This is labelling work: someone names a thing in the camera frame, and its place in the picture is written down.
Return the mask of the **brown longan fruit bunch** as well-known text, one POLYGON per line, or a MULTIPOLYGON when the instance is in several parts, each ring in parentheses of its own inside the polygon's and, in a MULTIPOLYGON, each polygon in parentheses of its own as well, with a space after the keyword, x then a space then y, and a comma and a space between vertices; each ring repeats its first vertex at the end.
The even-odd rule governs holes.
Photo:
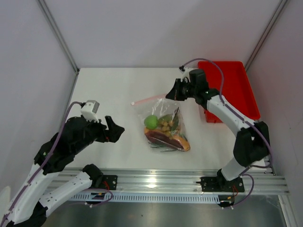
POLYGON ((166 136, 172 137, 180 132, 180 110, 179 107, 173 113, 159 118, 158 127, 166 136))

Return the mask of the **clear pink-dotted zip bag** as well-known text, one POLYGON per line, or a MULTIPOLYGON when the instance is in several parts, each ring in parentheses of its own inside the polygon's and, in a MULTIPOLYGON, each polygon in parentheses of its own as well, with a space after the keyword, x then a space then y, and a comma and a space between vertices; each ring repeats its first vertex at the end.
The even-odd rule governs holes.
POLYGON ((159 152, 187 152, 191 146, 180 105, 165 94, 131 102, 149 146, 159 152))

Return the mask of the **green custard apple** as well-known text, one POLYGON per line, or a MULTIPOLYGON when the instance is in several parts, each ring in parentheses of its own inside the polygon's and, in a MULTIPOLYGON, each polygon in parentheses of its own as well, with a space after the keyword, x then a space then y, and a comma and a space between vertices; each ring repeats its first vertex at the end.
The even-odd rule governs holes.
POLYGON ((149 130, 154 130, 158 127, 158 117, 149 115, 144 119, 144 125, 149 130))

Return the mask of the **green spring onion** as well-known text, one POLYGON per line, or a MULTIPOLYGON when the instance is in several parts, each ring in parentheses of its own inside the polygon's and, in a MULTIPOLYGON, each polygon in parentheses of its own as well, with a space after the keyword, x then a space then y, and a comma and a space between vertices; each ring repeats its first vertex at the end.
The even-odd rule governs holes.
POLYGON ((158 152, 172 152, 172 151, 177 151, 176 149, 174 148, 169 148, 167 146, 164 146, 164 145, 159 145, 159 144, 156 144, 156 143, 152 143, 152 142, 148 142, 149 144, 149 147, 155 151, 158 151, 158 152))

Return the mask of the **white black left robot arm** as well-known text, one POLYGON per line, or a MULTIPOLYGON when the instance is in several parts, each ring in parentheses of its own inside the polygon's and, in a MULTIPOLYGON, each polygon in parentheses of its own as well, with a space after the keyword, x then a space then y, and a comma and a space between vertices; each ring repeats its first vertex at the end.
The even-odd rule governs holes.
POLYGON ((87 121, 83 116, 68 119, 60 130, 43 144, 34 158, 25 182, 6 207, 1 226, 40 227, 63 203, 84 190, 111 193, 104 174, 94 164, 88 164, 70 181, 46 193, 50 183, 77 154, 94 142, 116 143, 124 127, 114 123, 111 116, 106 124, 87 121))

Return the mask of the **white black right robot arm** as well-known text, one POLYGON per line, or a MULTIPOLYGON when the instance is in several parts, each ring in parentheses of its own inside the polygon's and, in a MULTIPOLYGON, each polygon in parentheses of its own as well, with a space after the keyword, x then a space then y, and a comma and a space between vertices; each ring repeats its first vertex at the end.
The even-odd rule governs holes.
POLYGON ((220 89, 210 88, 203 70, 191 70, 188 75, 175 80, 166 98, 175 101, 193 98, 234 134, 233 157, 217 172, 216 179, 217 187, 226 191, 233 186, 233 180, 253 167, 255 162, 271 155, 268 126, 242 114, 227 101, 220 89))

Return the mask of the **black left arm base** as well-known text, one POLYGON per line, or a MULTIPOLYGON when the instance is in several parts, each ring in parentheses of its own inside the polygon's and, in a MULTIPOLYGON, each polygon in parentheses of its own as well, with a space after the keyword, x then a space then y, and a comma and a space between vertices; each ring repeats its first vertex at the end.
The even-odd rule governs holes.
POLYGON ((103 175, 102 179, 97 181, 97 186, 95 188, 115 191, 117 188, 117 183, 117 175, 103 175))

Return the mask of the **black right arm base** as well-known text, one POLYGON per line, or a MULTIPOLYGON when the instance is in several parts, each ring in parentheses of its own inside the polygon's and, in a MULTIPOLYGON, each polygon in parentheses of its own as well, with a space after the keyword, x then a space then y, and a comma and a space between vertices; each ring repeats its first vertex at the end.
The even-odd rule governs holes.
POLYGON ((245 192, 244 183, 240 177, 226 181, 224 178, 204 176, 196 183, 201 186, 203 192, 245 192))

